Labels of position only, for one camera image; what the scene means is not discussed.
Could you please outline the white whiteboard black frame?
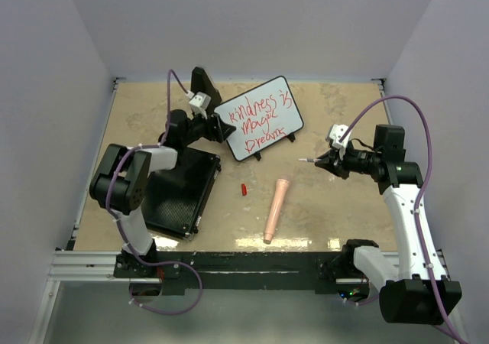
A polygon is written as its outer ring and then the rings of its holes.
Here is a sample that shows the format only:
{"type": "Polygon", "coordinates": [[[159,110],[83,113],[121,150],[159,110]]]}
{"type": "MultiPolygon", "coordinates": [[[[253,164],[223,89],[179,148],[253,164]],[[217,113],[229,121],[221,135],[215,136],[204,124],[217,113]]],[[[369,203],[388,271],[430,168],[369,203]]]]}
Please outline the white whiteboard black frame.
{"type": "Polygon", "coordinates": [[[223,102],[215,108],[215,113],[225,124],[236,127],[227,143],[237,161],[254,156],[304,126],[284,76],[223,102]]]}

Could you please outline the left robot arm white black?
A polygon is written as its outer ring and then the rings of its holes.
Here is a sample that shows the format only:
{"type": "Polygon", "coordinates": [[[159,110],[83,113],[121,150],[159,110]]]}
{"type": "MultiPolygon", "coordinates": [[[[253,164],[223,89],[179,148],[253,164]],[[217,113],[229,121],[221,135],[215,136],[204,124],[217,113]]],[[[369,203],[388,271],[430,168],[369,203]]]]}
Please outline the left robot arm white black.
{"type": "Polygon", "coordinates": [[[204,138],[223,143],[236,130],[217,113],[170,112],[156,144],[110,144],[89,186],[89,195],[114,219],[132,269],[150,277],[158,268],[151,232],[190,239],[221,170],[216,154],[191,148],[204,138]]]}

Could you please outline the red capped whiteboard marker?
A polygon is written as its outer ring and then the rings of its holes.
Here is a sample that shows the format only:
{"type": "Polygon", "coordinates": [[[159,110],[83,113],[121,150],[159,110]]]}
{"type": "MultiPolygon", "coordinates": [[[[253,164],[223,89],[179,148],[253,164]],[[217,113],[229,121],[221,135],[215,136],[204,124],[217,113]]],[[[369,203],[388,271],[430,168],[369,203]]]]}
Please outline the red capped whiteboard marker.
{"type": "Polygon", "coordinates": [[[320,159],[317,159],[317,158],[299,158],[298,161],[306,162],[306,163],[315,163],[317,161],[320,161],[320,159]]]}

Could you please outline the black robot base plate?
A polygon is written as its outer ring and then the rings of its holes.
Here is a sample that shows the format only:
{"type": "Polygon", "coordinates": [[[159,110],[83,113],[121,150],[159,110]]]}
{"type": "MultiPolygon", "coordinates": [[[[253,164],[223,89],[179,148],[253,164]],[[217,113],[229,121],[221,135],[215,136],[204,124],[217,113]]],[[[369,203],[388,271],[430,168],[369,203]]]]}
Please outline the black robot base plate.
{"type": "Polygon", "coordinates": [[[344,297],[347,290],[366,295],[368,279],[343,252],[156,252],[165,263],[150,267],[122,252],[114,276],[128,279],[136,294],[145,283],[163,284],[162,294],[183,295],[206,290],[309,290],[344,297]]]}

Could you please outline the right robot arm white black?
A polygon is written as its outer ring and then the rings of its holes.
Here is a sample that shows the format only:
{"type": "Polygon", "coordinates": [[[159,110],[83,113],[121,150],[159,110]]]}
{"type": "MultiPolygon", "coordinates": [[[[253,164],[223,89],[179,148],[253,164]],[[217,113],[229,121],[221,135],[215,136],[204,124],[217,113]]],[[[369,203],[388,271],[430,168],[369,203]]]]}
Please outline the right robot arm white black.
{"type": "Polygon", "coordinates": [[[349,239],[324,271],[331,278],[363,274],[379,293],[388,323],[440,326],[460,301],[461,286],[447,275],[432,242],[420,194],[423,176],[417,163],[405,160],[405,131],[377,125],[367,151],[355,148],[347,131],[347,125],[333,125],[326,137],[329,151],[314,164],[343,180],[352,173],[374,180],[393,220],[398,264],[376,242],[349,239]]]}

